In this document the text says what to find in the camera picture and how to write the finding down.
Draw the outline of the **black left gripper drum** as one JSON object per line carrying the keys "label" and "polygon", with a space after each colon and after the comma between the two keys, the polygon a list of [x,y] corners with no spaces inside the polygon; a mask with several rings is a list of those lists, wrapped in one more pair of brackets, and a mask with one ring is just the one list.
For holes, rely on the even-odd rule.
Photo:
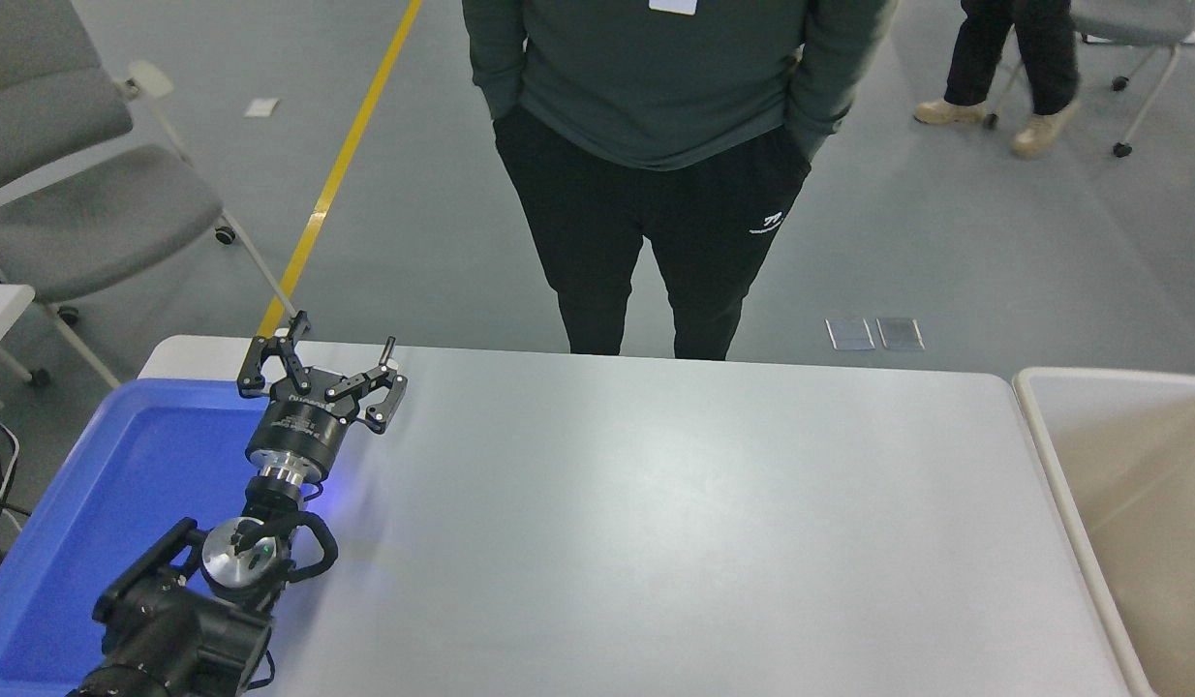
{"label": "black left gripper drum", "polygon": [[245,445],[245,459],[256,467],[302,467],[305,481],[324,482],[351,424],[353,414],[336,403],[272,395]]}

